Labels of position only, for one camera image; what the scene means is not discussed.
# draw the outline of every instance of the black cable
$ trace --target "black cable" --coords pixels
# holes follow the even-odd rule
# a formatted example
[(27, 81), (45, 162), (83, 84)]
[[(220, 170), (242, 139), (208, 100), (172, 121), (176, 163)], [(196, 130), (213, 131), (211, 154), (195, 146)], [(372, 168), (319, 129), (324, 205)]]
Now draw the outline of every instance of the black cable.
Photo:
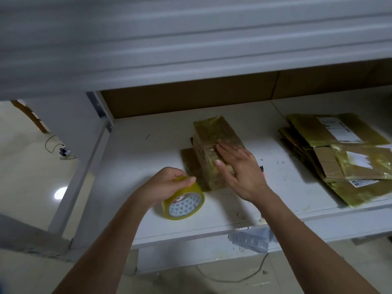
[(244, 277), (243, 279), (240, 279), (240, 280), (238, 280), (238, 281), (216, 280), (216, 279), (213, 279), (212, 277), (206, 276), (206, 275), (200, 270), (200, 268), (199, 268), (197, 265), (196, 265), (196, 269), (198, 270), (198, 272), (199, 272), (203, 277), (205, 277), (205, 278), (207, 278), (207, 279), (209, 279), (210, 281), (213, 281), (213, 282), (217, 282), (217, 283), (240, 283), (240, 282), (243, 282), (243, 281), (246, 281), (246, 280), (250, 279), (251, 277), (255, 276), (257, 273), (259, 273), (259, 272), (261, 271), (262, 266), (263, 266), (263, 263), (264, 263), (265, 259), (267, 258), (268, 254), (269, 254), (269, 253), (267, 253), (267, 254), (264, 256), (264, 258), (263, 258), (263, 260), (262, 260), (262, 263), (260, 264), (260, 267), (259, 267), (259, 269), (257, 270), (257, 272), (252, 273), (250, 276)]
[(48, 150), (48, 148), (46, 147), (46, 144), (48, 143), (48, 141), (49, 141), (51, 138), (53, 138), (53, 137), (55, 137), (55, 136), (56, 136), (56, 135), (53, 135), (53, 136), (49, 137), (49, 139), (45, 142), (45, 149), (46, 149), (49, 153), (53, 153), (53, 152), (55, 151), (55, 149), (56, 149), (56, 146), (58, 146), (58, 145), (64, 146), (64, 144), (59, 143), (59, 144), (56, 144), (56, 145), (55, 145), (55, 147), (53, 148), (52, 151)]

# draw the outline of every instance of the tape roll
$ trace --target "tape roll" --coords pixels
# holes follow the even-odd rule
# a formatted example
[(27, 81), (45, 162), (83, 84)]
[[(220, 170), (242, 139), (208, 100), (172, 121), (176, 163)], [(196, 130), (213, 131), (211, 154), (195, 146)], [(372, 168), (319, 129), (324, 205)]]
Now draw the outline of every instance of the tape roll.
[[(173, 181), (178, 182), (185, 178), (187, 177), (181, 176)], [(173, 196), (163, 201), (162, 207), (165, 218), (180, 220), (193, 215), (202, 207), (203, 203), (204, 194), (197, 182), (194, 182), (190, 187), (175, 192)]]

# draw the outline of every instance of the right hand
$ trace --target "right hand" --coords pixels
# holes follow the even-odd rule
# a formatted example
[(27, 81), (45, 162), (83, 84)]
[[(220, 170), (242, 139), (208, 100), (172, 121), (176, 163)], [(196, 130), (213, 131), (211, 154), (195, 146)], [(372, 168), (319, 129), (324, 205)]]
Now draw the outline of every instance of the right hand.
[(214, 165), (239, 197), (254, 204), (266, 194), (272, 193), (251, 152), (241, 146), (229, 145), (220, 139), (216, 149), (223, 159), (233, 167), (235, 176), (228, 171), (222, 161), (216, 160)]

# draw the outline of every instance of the packing tape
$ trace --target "packing tape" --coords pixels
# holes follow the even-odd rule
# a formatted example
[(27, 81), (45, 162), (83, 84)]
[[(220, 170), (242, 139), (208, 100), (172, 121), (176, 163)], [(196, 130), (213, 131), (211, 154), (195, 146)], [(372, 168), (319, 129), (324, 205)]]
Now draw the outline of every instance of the packing tape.
[[(173, 181), (178, 182), (187, 178), (181, 176)], [(169, 199), (162, 202), (164, 217), (171, 220), (180, 220), (190, 217), (197, 212), (204, 203), (204, 194), (194, 182), (190, 187), (181, 189), (174, 193)]]

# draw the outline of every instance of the tiled floor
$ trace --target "tiled floor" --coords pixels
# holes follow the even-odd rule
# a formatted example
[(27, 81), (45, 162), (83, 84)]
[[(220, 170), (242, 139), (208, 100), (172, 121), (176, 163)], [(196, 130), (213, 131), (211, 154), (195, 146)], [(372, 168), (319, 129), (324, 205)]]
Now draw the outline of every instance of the tiled floor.
[[(33, 226), (46, 229), (58, 206), (53, 194), (66, 186), (77, 165), (60, 161), (43, 145), (51, 134), (42, 134), (10, 103), (0, 102), (0, 212)], [(53, 140), (48, 147), (53, 147)], [(67, 226), (65, 237), (76, 231), (94, 177), (89, 175)], [(381, 293), (392, 289), (392, 244), (378, 239), (355, 246), (351, 241), (331, 247), (352, 264)], [(203, 264), (205, 276), (239, 280), (257, 271), (263, 255)], [(0, 293), (51, 293), (72, 264), (22, 253), (0, 251)], [(240, 283), (218, 283), (202, 276), (196, 267), (176, 268), (159, 274), (121, 278), (118, 293), (302, 293), (282, 252), (268, 255), (262, 270)]]

